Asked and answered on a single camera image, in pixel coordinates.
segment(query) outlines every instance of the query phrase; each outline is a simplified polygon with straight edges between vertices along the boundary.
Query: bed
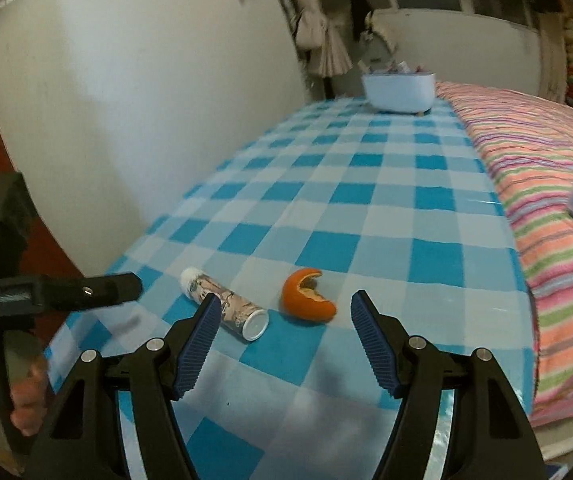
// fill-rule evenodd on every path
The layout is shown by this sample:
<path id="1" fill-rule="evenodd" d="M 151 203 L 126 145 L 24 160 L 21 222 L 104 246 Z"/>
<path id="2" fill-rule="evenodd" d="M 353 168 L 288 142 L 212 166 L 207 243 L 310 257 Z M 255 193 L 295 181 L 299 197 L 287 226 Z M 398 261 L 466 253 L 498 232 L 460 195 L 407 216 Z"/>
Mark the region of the bed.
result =
<path id="1" fill-rule="evenodd" d="M 81 351 L 132 351 L 191 316 L 178 283 L 189 266 L 270 313 L 253 343 L 221 328 L 174 405 L 202 479 L 372 477 L 399 403 L 352 327 L 360 288 L 443 349 L 492 349 L 531 411 L 533 323 L 513 235 L 444 100 L 425 118 L 361 99 L 311 104 L 223 163 L 109 269 L 141 277 L 139 301 L 68 318 L 46 351 L 54 389 Z M 318 290 L 338 307 L 328 324 L 280 311 L 300 267 L 323 270 Z M 441 474 L 452 402 L 444 394 L 427 479 Z M 145 478 L 128 395 L 120 410 L 132 478 Z"/>
<path id="2" fill-rule="evenodd" d="M 545 456 L 573 449 L 573 109 L 519 92 L 442 83 L 505 206 L 533 294 L 531 423 Z"/>

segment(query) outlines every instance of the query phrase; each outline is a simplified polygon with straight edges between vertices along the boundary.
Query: white wall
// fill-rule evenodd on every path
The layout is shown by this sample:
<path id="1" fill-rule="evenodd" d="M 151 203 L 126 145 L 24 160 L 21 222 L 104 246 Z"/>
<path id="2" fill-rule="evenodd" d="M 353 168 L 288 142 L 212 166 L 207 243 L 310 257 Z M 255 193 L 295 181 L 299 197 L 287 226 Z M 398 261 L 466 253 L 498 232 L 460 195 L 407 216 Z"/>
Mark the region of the white wall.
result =
<path id="1" fill-rule="evenodd" d="M 304 100 L 277 0 L 0 3 L 0 131 L 86 274 Z"/>
<path id="2" fill-rule="evenodd" d="M 439 80 L 476 83 L 537 95 L 540 37 L 522 25 L 451 10 L 387 10 L 396 28 L 396 60 L 422 65 Z M 338 94 L 362 92 L 359 73 L 333 80 Z"/>

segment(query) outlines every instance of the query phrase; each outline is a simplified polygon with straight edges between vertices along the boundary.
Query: white cap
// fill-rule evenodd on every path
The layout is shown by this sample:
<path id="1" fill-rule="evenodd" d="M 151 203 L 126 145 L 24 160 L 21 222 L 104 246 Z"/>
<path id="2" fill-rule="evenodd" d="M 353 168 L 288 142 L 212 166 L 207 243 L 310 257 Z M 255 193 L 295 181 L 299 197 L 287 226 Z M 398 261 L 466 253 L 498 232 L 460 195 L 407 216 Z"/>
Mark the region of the white cap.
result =
<path id="1" fill-rule="evenodd" d="M 268 312 L 263 308 L 251 312 L 242 326 L 242 337 L 247 341 L 255 341 L 268 326 Z"/>
<path id="2" fill-rule="evenodd" d="M 182 274 L 180 274 L 180 288 L 189 298 L 191 295 L 188 293 L 188 287 L 200 274 L 204 274 L 204 270 L 198 269 L 197 267 L 186 267 L 186 269 L 182 271 Z"/>

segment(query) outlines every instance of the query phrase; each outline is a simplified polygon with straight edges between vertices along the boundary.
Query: cylindrical container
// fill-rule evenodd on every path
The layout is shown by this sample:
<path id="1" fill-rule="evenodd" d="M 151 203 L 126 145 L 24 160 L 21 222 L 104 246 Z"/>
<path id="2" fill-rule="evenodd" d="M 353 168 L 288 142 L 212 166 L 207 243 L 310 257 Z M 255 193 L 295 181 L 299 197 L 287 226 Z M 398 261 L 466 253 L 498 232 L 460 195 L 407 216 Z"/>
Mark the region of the cylindrical container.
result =
<path id="1" fill-rule="evenodd" d="M 247 341 L 255 341 L 268 326 L 268 312 L 220 285 L 203 270 L 188 267 L 180 275 L 182 292 L 201 304 L 209 292 L 222 302 L 222 324 Z"/>

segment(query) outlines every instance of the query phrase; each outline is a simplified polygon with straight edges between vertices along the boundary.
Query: finger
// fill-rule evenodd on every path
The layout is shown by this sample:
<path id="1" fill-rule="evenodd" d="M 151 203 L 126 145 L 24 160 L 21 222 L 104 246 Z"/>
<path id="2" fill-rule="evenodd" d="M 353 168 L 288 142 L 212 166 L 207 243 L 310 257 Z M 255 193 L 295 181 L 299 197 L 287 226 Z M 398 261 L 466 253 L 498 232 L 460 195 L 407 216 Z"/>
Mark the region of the finger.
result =
<path id="1" fill-rule="evenodd" d="M 26 378 L 13 385 L 10 398 L 17 408 L 44 402 L 44 385 L 34 378 Z"/>
<path id="2" fill-rule="evenodd" d="M 48 361 L 44 355 L 40 354 L 31 365 L 28 376 L 35 379 L 39 384 L 46 387 L 48 383 Z"/>
<path id="3" fill-rule="evenodd" d="M 19 408 L 11 413 L 10 421 L 22 434 L 31 436 L 39 431 L 45 413 L 43 408 Z"/>

